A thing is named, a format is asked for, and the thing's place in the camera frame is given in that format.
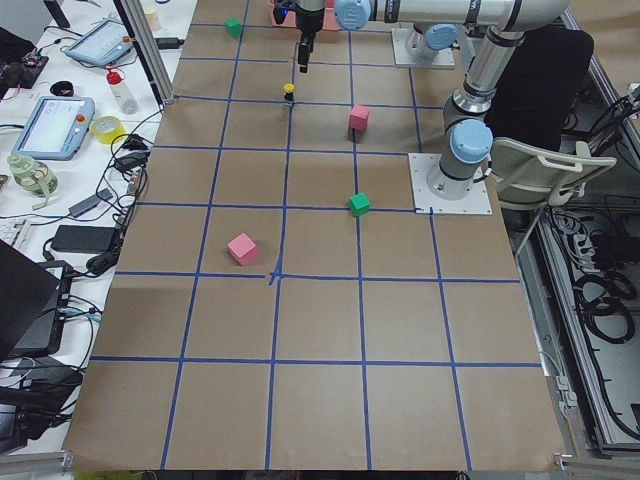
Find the yellow tape roll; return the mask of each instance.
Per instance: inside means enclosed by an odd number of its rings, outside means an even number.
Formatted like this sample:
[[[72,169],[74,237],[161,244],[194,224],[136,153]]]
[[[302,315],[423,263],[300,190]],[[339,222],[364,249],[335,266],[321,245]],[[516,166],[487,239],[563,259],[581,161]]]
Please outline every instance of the yellow tape roll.
[[[116,143],[122,142],[127,133],[120,119],[112,116],[100,117],[94,120],[90,129],[100,143],[107,145],[111,145],[114,140]]]

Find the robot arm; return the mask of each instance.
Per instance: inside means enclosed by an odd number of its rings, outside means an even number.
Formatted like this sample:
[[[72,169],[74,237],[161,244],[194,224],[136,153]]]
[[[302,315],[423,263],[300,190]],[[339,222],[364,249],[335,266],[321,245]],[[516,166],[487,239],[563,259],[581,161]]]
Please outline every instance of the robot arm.
[[[449,23],[489,29],[466,73],[461,88],[444,106],[447,148],[427,178],[439,197],[458,200],[473,183],[477,167],[487,157],[493,137],[482,122],[496,85],[524,32],[551,23],[570,0],[335,0],[336,20],[345,30],[368,21],[415,24]],[[306,72],[315,34],[322,29],[325,0],[278,0],[274,16],[287,8],[296,12],[302,32],[298,47],[300,71]]]
[[[325,0],[276,0],[273,17],[278,25],[284,22],[290,11],[296,14],[296,27],[300,30],[298,43],[298,65],[300,72],[307,73],[309,57],[313,52],[316,33],[324,23]]]

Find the white bottle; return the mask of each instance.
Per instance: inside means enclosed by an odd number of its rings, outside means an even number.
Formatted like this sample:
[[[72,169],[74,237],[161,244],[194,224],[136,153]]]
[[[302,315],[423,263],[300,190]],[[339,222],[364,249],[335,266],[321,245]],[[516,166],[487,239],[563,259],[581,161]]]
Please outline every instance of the white bottle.
[[[107,83],[111,87],[113,96],[116,98],[120,110],[126,115],[136,113],[139,109],[138,102],[133,98],[131,90],[124,83],[124,77],[116,71],[114,67],[107,67]]]

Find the metal base plate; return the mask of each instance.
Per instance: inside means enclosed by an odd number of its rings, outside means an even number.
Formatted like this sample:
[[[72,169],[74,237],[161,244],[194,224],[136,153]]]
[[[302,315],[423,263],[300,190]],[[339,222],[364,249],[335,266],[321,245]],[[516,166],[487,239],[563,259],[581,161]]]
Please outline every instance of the metal base plate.
[[[484,182],[474,183],[469,194],[461,200],[445,200],[431,191],[427,185],[427,173],[440,161],[440,154],[410,153],[411,186],[413,187],[413,203],[416,213],[436,215],[491,215],[491,203]],[[478,169],[476,176],[481,176]]]
[[[422,67],[446,70],[453,70],[455,68],[456,63],[450,48],[440,50],[433,58],[421,58],[410,55],[405,47],[405,42],[410,34],[411,30],[408,28],[394,28],[391,30],[396,67]]]

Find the white cup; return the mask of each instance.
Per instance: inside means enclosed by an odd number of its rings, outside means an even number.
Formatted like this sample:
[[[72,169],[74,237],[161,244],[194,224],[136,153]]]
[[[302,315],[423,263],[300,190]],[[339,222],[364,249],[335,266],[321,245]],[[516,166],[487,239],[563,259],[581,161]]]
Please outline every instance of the white cup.
[[[147,3],[142,6],[142,9],[144,11],[144,16],[147,17],[147,22],[149,23],[151,30],[160,30],[162,25],[160,25],[160,18],[158,17],[158,7],[152,3]]]

